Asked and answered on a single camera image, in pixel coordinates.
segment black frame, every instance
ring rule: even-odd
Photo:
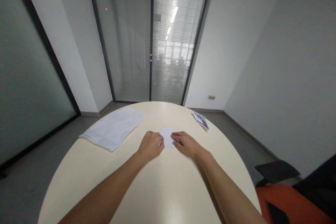
[[[195,57],[195,52],[196,52],[196,48],[197,48],[197,43],[198,43],[198,39],[200,37],[200,32],[201,32],[201,27],[202,27],[202,23],[203,23],[203,19],[204,19],[204,14],[205,14],[205,9],[207,6],[208,0],[204,0],[204,4],[203,4],[203,10],[202,10],[202,14],[198,23],[198,28],[197,28],[197,32],[196,32],[196,37],[195,37],[195,41],[194,41],[194,49],[192,52],[192,56],[191,56],[191,60],[190,60],[190,65],[189,65],[189,69],[188,69],[188,74],[187,74],[187,79],[185,82],[185,86],[184,86],[184,91],[183,91],[183,96],[182,96],[182,100],[181,100],[181,105],[183,106],[183,101],[186,95],[186,91],[187,91],[187,86],[189,83],[189,78],[190,78],[190,73],[191,73],[191,68],[192,65],[194,63],[194,57]],[[113,84],[112,84],[112,76],[111,76],[111,72],[109,69],[109,61],[107,58],[107,52],[106,52],[106,47],[105,47],[105,41],[104,41],[104,36],[103,36],[103,31],[102,31],[102,25],[100,22],[100,17],[99,17],[99,11],[98,11],[98,5],[97,5],[97,1],[96,0],[92,0],[92,5],[93,5],[93,10],[94,10],[94,15],[96,17],[96,23],[97,23],[97,27],[98,27],[98,33],[99,33],[99,38],[100,38],[100,42],[101,42],[101,47],[103,49],[103,55],[104,55],[104,59],[105,59],[105,66],[106,66],[106,71],[107,71],[107,76],[108,76],[108,81],[110,83],[110,88],[111,88],[111,94],[112,94],[112,98],[114,102],[123,102],[123,103],[136,103],[136,102],[132,102],[132,101],[119,101],[116,100],[116,97],[114,95],[114,90],[113,90]],[[154,18],[154,0],[151,0],[150,3],[150,63],[149,63],[149,101],[152,100],[152,54],[153,54],[153,18]]]
[[[30,18],[32,19],[34,26],[37,30],[38,35],[40,36],[42,43],[44,45],[45,50],[47,51],[49,58],[52,62],[53,67],[55,68],[55,71],[58,75],[58,77],[61,80],[61,83],[65,89],[66,94],[68,95],[70,102],[76,112],[76,115],[74,115],[73,117],[71,117],[69,120],[67,120],[66,122],[62,123],[60,126],[58,126],[56,129],[52,130],[51,132],[49,132],[47,135],[43,136],[42,138],[38,139],[36,142],[34,142],[33,144],[31,144],[30,146],[28,146],[26,149],[22,150],[21,152],[19,152],[18,154],[16,154],[14,157],[10,158],[9,160],[7,160],[5,163],[0,165],[0,172],[3,172],[6,168],[8,168],[10,165],[12,165],[13,163],[15,163],[16,161],[18,161],[21,157],[23,157],[24,155],[26,155],[27,153],[29,153],[31,150],[33,150],[34,148],[36,148],[38,145],[40,145],[41,143],[43,143],[45,140],[47,140],[48,138],[50,138],[52,135],[54,135],[55,133],[57,133],[59,130],[61,130],[62,128],[64,128],[66,125],[68,125],[70,122],[72,122],[73,120],[75,120],[78,116],[80,116],[80,111],[78,108],[78,105],[76,103],[76,100],[71,92],[70,86],[68,85],[68,82],[65,78],[65,75],[62,71],[62,68],[57,60],[57,57],[54,53],[54,50],[50,44],[50,41],[47,37],[47,34],[43,28],[43,25],[38,17],[38,14],[36,12],[36,9],[33,5],[32,0],[22,0],[26,10],[28,11],[28,14],[30,16]]]

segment orange chair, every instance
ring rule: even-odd
[[[336,155],[293,187],[275,184],[299,175],[285,161],[278,160],[255,168],[264,177],[256,185],[256,191],[267,223],[336,224]]]
[[[335,224],[336,222],[292,187],[284,184],[256,188],[261,213],[267,223],[272,219],[267,202],[287,214],[290,224]]]

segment person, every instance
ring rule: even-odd
[[[227,224],[266,223],[209,151],[184,131],[172,133],[171,137],[175,140],[173,143],[175,147],[193,158],[204,170]],[[163,136],[157,132],[147,131],[139,149],[79,201],[59,224],[110,223],[136,175],[150,160],[159,156],[164,147]]]

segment white table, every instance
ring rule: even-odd
[[[145,114],[144,121],[114,152],[79,138],[65,155],[49,185],[38,223],[58,223],[138,149],[146,131],[159,132],[164,125],[187,132],[209,150],[260,212],[255,188],[242,159],[215,125],[207,120],[210,130],[205,132],[190,109],[172,103],[152,101],[129,106],[141,110]],[[172,148],[164,149],[140,171],[112,222],[220,223],[220,219],[193,161]]]

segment floor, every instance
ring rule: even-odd
[[[113,103],[101,117],[128,105]],[[262,176],[254,166],[273,159],[220,113],[199,112],[216,125],[231,141],[244,161],[252,181]],[[12,165],[0,180],[0,222],[36,223],[49,183],[65,154],[77,137],[101,117],[80,116],[50,139]]]

